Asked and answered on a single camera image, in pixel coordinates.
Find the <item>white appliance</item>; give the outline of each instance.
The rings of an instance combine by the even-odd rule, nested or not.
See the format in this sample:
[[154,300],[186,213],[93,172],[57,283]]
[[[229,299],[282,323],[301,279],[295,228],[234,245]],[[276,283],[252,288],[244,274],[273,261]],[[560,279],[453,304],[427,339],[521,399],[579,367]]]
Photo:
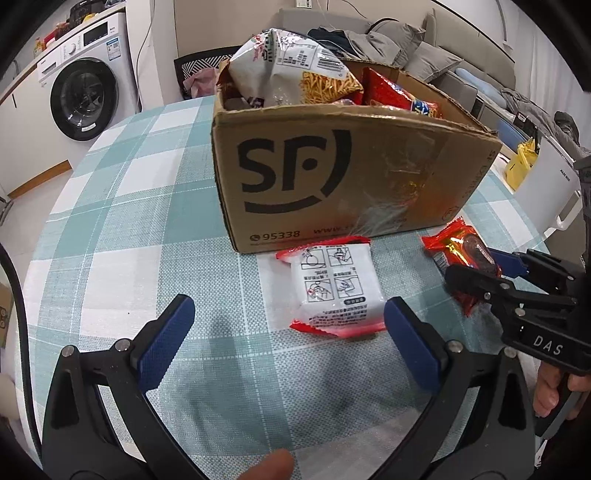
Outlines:
[[[583,207],[580,188],[573,160],[554,138],[542,136],[540,154],[515,199],[540,233],[549,228],[566,230]],[[573,195],[577,202],[562,220],[560,213]]]
[[50,117],[38,120],[52,127],[44,133],[52,137],[47,155],[75,168],[107,127],[139,111],[125,13],[68,38],[37,64],[37,77],[44,92],[39,115]]

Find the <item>white snack package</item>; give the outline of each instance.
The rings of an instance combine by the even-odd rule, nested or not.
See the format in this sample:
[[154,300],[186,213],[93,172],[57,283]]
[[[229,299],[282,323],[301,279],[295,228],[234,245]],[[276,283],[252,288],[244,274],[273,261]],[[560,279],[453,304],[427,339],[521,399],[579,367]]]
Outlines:
[[277,254],[291,264],[298,305],[292,328],[341,338],[384,330],[386,302],[369,239],[363,240],[367,243],[308,245]]
[[349,69],[312,38],[270,28],[248,40],[228,69],[253,106],[330,103],[363,87]]

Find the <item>sf express box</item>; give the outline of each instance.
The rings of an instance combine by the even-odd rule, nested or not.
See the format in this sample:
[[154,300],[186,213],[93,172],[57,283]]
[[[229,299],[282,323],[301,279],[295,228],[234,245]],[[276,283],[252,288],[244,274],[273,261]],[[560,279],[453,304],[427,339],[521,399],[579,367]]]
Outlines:
[[443,92],[393,67],[371,66],[443,119],[383,106],[285,105],[228,111],[239,96],[222,67],[212,123],[217,190],[241,253],[342,235],[442,225],[474,192],[502,143]]

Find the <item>power cord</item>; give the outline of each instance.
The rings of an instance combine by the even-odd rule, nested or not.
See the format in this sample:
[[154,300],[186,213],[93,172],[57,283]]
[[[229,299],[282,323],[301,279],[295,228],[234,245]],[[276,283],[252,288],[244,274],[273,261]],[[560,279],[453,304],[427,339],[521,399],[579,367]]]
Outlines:
[[37,455],[41,459],[41,437],[39,436],[39,430],[37,429],[35,410],[33,408],[31,362],[29,358],[29,332],[27,328],[25,301],[22,298],[21,283],[18,280],[17,271],[2,244],[0,244],[0,267],[4,269],[6,276],[8,277],[8,282],[12,289],[12,296],[14,297],[14,307],[17,311],[18,344],[21,350],[22,393],[25,398],[25,414],[27,415],[27,422],[29,425],[29,431],[31,432],[33,445],[37,451]]
[[137,101],[137,107],[139,109],[139,111],[141,112],[142,109],[142,105],[141,105],[141,94],[139,92],[139,70],[138,70],[138,64],[139,64],[139,56],[142,53],[142,49],[144,48],[144,45],[146,43],[146,40],[148,40],[148,35],[150,34],[150,31],[152,30],[152,22],[154,22],[154,12],[156,11],[156,0],[152,0],[150,2],[150,7],[151,7],[151,13],[150,13],[150,24],[148,26],[148,31],[146,32],[146,36],[144,37],[144,41],[142,42],[141,47],[139,48],[139,52],[138,52],[138,57],[135,59],[135,85],[138,88],[138,101]]
[[341,0],[341,1],[342,1],[342,2],[345,2],[346,4],[349,4],[350,6],[352,6],[352,7],[355,9],[355,11],[356,11],[356,12],[357,12],[359,15],[361,15],[361,16],[362,16],[364,19],[366,19],[366,20],[367,20],[367,17],[366,17],[365,15],[363,15],[363,13],[361,13],[359,10],[357,10],[357,7],[356,7],[356,6],[354,6],[354,4],[352,4],[351,2],[349,2],[349,1],[347,1],[347,0]]

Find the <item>finger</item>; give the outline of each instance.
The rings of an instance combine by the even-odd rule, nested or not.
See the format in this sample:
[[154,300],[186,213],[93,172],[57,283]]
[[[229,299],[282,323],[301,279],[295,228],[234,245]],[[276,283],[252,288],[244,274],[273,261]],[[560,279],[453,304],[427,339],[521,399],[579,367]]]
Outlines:
[[571,392],[588,392],[591,390],[591,375],[579,377],[569,375],[569,390]]
[[575,404],[573,409],[566,416],[567,420],[574,420],[575,418],[577,418],[577,416],[579,415],[581,408],[583,408],[583,405],[585,404],[585,401],[587,400],[588,396],[589,396],[589,392],[585,392],[583,395],[581,395],[581,398],[578,400],[578,402]]
[[538,380],[540,378],[543,378],[552,388],[558,388],[560,380],[562,380],[562,372],[559,368],[547,364],[546,362],[542,362],[538,369]]
[[540,417],[547,417],[550,415],[550,410],[542,406],[537,398],[534,398],[534,412],[536,412]]
[[558,405],[558,390],[548,385],[543,378],[538,377],[538,382],[535,385],[534,398],[540,403],[544,410],[550,411]]
[[238,480],[290,480],[293,469],[293,457],[287,450],[280,449],[249,468]]

